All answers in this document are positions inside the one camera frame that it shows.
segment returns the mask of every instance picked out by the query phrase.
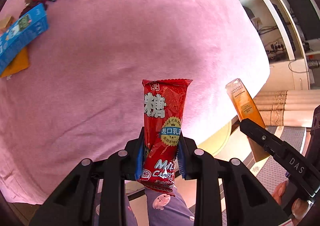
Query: silver screw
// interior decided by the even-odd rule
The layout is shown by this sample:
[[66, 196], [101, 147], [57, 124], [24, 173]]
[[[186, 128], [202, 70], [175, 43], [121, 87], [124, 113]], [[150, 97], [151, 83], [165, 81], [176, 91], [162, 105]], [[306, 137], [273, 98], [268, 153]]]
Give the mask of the silver screw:
[[204, 151], [203, 151], [202, 149], [196, 149], [196, 150], [195, 150], [195, 154], [196, 154], [197, 156], [202, 156], [202, 155], [204, 154]]
[[91, 160], [88, 159], [88, 158], [83, 159], [83, 160], [81, 161], [81, 165], [83, 165], [83, 166], [90, 165], [90, 163], [91, 163]]
[[118, 152], [118, 156], [120, 156], [120, 157], [125, 157], [127, 154], [128, 154], [128, 152], [125, 151], [125, 150], [120, 150], [120, 151]]
[[231, 159], [231, 163], [232, 163], [233, 165], [240, 165], [240, 160], [237, 159], [237, 158], [233, 158], [233, 159]]

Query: fingernail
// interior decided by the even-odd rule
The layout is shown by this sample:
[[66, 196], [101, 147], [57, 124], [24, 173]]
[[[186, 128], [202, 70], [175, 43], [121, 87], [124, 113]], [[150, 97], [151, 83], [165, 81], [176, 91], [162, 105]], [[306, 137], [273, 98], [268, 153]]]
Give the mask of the fingernail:
[[302, 204], [302, 200], [301, 200], [300, 198], [298, 198], [298, 199], [294, 202], [293, 207], [292, 207], [292, 214], [293, 214], [294, 216], [297, 216], [297, 215], [298, 215], [298, 214], [295, 214], [295, 212], [298, 211], [298, 209], [300, 208], [301, 204]]
[[279, 189], [279, 196], [282, 196], [284, 194], [284, 186], [280, 187]]

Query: beige curtain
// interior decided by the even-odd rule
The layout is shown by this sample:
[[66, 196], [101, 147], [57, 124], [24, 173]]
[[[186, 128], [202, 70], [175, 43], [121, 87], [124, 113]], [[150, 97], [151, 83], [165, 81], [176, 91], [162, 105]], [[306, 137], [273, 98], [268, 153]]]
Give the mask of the beige curtain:
[[259, 92], [253, 100], [267, 126], [311, 127], [320, 90]]

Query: pink blanket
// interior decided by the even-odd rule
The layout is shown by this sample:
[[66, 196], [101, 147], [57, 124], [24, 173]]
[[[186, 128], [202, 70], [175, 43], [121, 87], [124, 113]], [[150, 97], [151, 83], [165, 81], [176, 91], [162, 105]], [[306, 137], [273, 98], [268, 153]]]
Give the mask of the pink blanket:
[[[0, 13], [16, 17], [24, 0]], [[142, 79], [194, 79], [182, 131], [201, 143], [236, 115], [225, 85], [252, 96], [269, 75], [238, 0], [57, 0], [31, 66], [0, 80], [0, 190], [43, 203], [83, 158], [105, 159], [138, 137]]]

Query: blue box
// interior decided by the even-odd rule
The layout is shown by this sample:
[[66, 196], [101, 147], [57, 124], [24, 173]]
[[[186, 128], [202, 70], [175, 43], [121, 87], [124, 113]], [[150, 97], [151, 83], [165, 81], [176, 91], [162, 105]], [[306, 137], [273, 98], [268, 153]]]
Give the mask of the blue box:
[[47, 14], [42, 3], [14, 22], [0, 37], [0, 73], [22, 48], [47, 29]]

